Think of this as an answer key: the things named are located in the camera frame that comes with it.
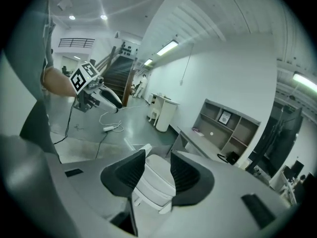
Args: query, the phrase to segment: person's hand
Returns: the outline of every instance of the person's hand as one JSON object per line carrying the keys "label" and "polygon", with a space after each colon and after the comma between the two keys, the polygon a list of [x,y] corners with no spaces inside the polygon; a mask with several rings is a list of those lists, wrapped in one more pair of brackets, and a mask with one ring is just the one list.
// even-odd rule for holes
{"label": "person's hand", "polygon": [[51,93],[76,97],[76,92],[72,87],[68,77],[61,73],[58,69],[50,67],[44,70],[44,76],[42,76],[42,85]]}

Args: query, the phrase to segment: white chair seat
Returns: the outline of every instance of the white chair seat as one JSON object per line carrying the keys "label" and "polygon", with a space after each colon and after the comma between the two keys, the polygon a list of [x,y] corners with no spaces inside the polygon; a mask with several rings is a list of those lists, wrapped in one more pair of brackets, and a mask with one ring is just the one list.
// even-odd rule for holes
{"label": "white chair seat", "polygon": [[172,198],[176,195],[175,182],[170,173],[170,163],[158,155],[147,157],[144,173],[134,191],[139,196],[135,205],[144,201],[160,210],[159,213],[170,211],[170,206],[167,206],[171,204]]}

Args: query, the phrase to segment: framed picture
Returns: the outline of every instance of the framed picture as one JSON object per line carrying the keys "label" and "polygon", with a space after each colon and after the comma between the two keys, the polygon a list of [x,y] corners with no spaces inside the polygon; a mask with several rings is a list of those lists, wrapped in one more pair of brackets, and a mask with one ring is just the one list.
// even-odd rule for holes
{"label": "framed picture", "polygon": [[223,123],[224,125],[226,125],[229,121],[231,117],[231,113],[227,112],[227,111],[223,111],[222,115],[219,118],[219,122]]}

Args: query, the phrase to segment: ceiling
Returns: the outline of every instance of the ceiling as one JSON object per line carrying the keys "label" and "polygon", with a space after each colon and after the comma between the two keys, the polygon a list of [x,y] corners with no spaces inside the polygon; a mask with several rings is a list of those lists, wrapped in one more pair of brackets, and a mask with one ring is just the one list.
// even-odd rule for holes
{"label": "ceiling", "polygon": [[[51,12],[68,27],[92,26],[128,32],[143,37],[163,0],[70,0],[61,10],[61,0],[50,0]],[[105,14],[106,21],[100,18]]]}
{"label": "ceiling", "polygon": [[[57,1],[52,3],[53,14],[70,27],[105,26],[99,18],[104,9],[107,27],[143,38],[138,51],[140,62],[148,58],[157,61],[156,52],[172,39],[183,44],[205,38],[226,40],[230,35],[272,33],[278,65],[277,90],[284,93],[281,98],[294,95],[316,117],[316,93],[292,79],[294,71],[317,79],[315,50],[301,23],[282,0],[71,1],[73,7],[66,11],[59,11]],[[76,20],[68,19],[71,13]]]}

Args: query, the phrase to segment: white cable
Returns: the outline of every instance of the white cable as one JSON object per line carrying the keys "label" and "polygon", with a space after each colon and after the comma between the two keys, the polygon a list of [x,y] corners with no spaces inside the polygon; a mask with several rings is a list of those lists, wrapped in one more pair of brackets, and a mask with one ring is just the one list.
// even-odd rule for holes
{"label": "white cable", "polygon": [[[145,106],[133,106],[133,107],[124,107],[122,109],[119,109],[119,110],[123,110],[123,109],[132,109],[132,108],[145,108],[149,105],[150,103],[147,103]],[[102,114],[99,118],[99,123],[103,126],[111,126],[111,125],[116,125],[115,128],[112,129],[113,132],[122,132],[124,131],[124,127],[121,125],[121,121],[119,121],[118,123],[110,123],[110,124],[104,124],[101,122],[101,118],[105,115],[105,114],[108,114],[109,112],[105,112],[104,114]],[[118,127],[122,127],[122,130],[119,130],[119,131],[116,131],[115,129],[118,128]]]}

